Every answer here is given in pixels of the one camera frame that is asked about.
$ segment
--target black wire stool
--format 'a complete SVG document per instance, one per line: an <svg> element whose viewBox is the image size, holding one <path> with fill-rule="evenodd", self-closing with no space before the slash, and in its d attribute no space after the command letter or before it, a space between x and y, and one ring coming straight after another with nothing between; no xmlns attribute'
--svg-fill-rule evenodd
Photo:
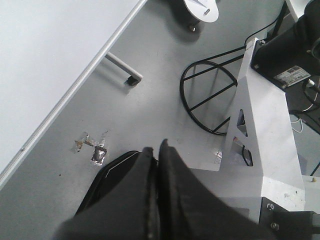
<svg viewBox="0 0 320 240"><path fill-rule="evenodd" d="M230 89L231 87L233 86L237 86L237 79L235 78L234 75L232 75L232 73L230 71L228 71L226 68L224 68L225 65L228 65L230 63L233 63L239 59L242 59L244 57L244 55L239 55L239 56L236 56L228 61L224 61L222 63L216 63L216 62L213 62L213 61L210 61L212 59L216 59L216 58L219 58L219 57L222 57L222 56L225 56L225 55L228 55L228 54L231 54L231 53L234 53L234 52L237 52L239 50L242 50L244 49L246 46L242 46L242 47L239 47L239 48L236 48L236 49L233 49L233 50L230 50L230 51L226 51L224 53L221 53L221 54L218 54L218 55L215 55L215 56L212 56L212 57L208 57L208 58L205 58L205 59L202 59L202 60L199 60L199 61L196 61L192 64L190 64L182 73L182 76L181 76L181 79L180 79L180 97L181 97L181 101L182 101L182 104L184 106L184 109L186 110L186 112L188 113L188 115L190 116L190 118L200 127L202 128L203 130L207 131L208 133L211 133L211 134L214 134L214 135L218 135L218 136L225 136L227 135L226 132L220 132L218 131L223 125L225 125L229 120L230 120L230 117L228 117L227 119L225 119L222 123L220 123L217 127L215 127L214 129L211 129L207 126L205 126L193 113L192 111L195 110L196 108L200 107L201 105L207 103L208 101L212 100L213 98L217 97L218 95L222 94L223 92L225 92L226 90ZM188 76L186 77L188 71L197 66L197 65L209 65L211 67L209 67L208 69L206 70L203 70L203 71L200 71L198 73L195 73L191 76ZM221 89L220 91L214 93L213 95L211 95L210 97L206 98L205 100L199 102L198 104L190 107L187 103L187 100L186 100L186 96L185 96L185 81L189 80L189 79L192 79L194 77L197 77L199 75L202 75L202 74L205 74L209 71L212 71L212 70L215 70L215 69L220 69L222 70L231 80L232 80L232 83L229 84L228 86L226 86L225 88Z"/></svg>

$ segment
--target chair leg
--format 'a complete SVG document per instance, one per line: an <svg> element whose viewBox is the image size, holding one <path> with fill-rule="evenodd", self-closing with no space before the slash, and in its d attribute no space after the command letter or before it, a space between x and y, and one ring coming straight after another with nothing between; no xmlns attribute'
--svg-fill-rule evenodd
<svg viewBox="0 0 320 240"><path fill-rule="evenodd" d="M112 63L114 63L115 65L117 65L119 68L121 68L122 70L124 70L126 73L130 74L130 77L128 78L128 80L126 81L126 83L130 86L135 86L138 83L141 82L143 76L137 72L136 70L134 70L132 67L130 67L128 64L126 64L124 61L122 61L121 59L119 59L118 57L116 57L114 54L112 54L111 52L108 52L105 55L105 58L107 58L108 60L110 60Z"/></svg>

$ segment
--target label sticker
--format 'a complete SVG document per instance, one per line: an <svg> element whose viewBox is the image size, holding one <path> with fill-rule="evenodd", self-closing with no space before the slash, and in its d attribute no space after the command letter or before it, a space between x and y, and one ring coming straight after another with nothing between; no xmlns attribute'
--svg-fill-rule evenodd
<svg viewBox="0 0 320 240"><path fill-rule="evenodd" d="M283 73L275 76L274 79L289 87L309 77L311 77L311 75L306 70L299 66L293 66Z"/></svg>

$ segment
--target floor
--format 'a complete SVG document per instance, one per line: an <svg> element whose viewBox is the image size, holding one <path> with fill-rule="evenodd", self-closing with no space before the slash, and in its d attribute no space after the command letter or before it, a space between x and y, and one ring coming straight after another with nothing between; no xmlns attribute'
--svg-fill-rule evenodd
<svg viewBox="0 0 320 240"><path fill-rule="evenodd" d="M224 137L201 130L188 117L179 96L181 74L192 62L242 46L249 34L277 17L282 3L217 3L218 21L192 34L181 23L177 6L164 0L147 2L111 50L143 74L142 82L129 87L124 72L108 60L101 62L1 191L0 240L50 239L59 224L75 214L101 168L90 162L90 146L78 153L72 150L84 131L95 139L108 131L105 164L145 146L153 147L157 156L161 141L168 138L189 167L219 169ZM240 64L228 69L237 76ZM191 105L229 81L214 71L202 78L186 85ZM207 124L221 122L234 91L197 109L197 116Z"/></svg>

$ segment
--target gray floor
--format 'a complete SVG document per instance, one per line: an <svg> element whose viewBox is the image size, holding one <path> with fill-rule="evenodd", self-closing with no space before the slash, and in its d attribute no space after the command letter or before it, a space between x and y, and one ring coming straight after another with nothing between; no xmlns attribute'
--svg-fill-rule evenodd
<svg viewBox="0 0 320 240"><path fill-rule="evenodd" d="M250 33L272 22L281 6L278 0L221 0L218 21L193 35L176 22L166 1L149 0L112 48L144 79L131 88L124 85L128 76L109 61L97 67L1 191L0 239L49 239L75 214L101 168L90 163L89 146L71 150L83 131L99 138L108 130L106 163L145 146L157 156L168 138L189 167L219 169L224 137L201 130L188 117L179 97L181 73L194 61L241 46ZM239 67L236 62L228 69L237 76ZM191 91L199 81L187 84L190 102L225 86L227 78L219 72L212 88L215 74L204 77L203 91ZM196 114L208 123L223 119L232 91Z"/></svg>

